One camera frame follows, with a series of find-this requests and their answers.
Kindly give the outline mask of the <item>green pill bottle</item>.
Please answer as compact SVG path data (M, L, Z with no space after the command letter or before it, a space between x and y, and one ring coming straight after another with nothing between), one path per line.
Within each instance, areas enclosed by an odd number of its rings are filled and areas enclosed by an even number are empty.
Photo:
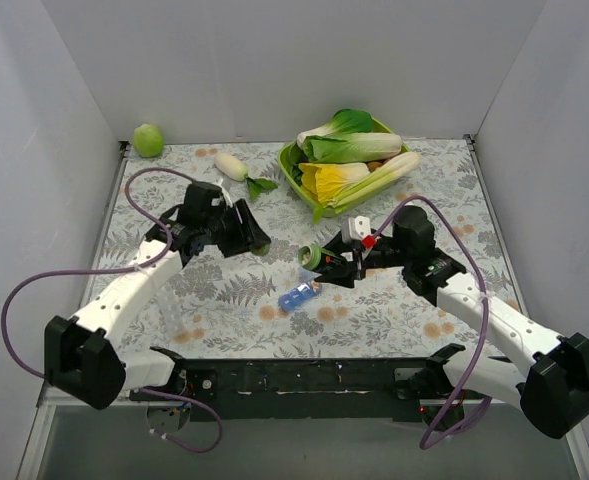
M307 271L324 274L345 265L347 259L318 245L307 245L298 250L298 262Z

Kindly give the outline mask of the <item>blue weekly pill organizer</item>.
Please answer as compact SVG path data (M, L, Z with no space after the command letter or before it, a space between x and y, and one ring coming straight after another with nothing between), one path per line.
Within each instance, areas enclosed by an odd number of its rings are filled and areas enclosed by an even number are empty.
M322 285L315 281L306 281L296 288L283 294L278 299L278 305L285 313L290 313L301 307L308 300L318 296L322 292Z

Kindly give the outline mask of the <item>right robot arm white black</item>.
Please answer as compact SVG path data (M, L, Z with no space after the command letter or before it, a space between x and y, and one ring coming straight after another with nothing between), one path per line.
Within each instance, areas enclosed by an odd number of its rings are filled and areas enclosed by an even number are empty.
M449 344L402 381L404 392L444 399L436 429L464 390L482 395L468 418L444 433L470 428L498 399L520 410L544 435L560 439L589 415L589 339L564 336L492 296L480 270L437 247L435 230L419 206L398 206L385 220L389 236L366 217L348 219L325 246L303 247L300 265L319 283L354 287L371 269L398 267L407 287L479 334L473 349Z

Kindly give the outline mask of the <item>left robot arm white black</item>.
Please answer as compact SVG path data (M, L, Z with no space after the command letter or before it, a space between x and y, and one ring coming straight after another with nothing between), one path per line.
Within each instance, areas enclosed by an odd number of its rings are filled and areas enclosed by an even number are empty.
M226 257L269 248L245 200L233 202L214 184L190 184L181 204L166 211L141 242L129 272L113 279L70 318L45 328L44 377L52 386L101 410L126 390L149 388L167 400L189 385L184 359L152 347L134 356L116 348L154 295L188 262L213 245Z

